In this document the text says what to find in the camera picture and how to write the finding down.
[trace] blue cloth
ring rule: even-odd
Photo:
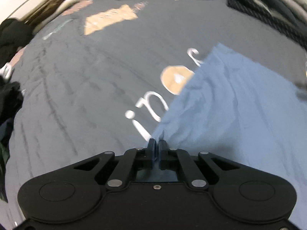
[[[213,48],[153,133],[278,175],[296,189],[290,220],[307,226],[307,102],[279,74],[222,44]]]

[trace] metal screw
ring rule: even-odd
[[[156,190],[159,190],[161,189],[162,187],[160,185],[154,185],[153,189],[156,189]]]
[[[204,181],[204,180],[194,180],[194,181],[192,182],[192,185],[193,185],[194,187],[201,188],[201,187],[206,186],[207,183],[206,183],[206,181]]]
[[[120,185],[122,185],[122,181],[118,179],[109,180],[108,185],[110,187],[119,187]]]

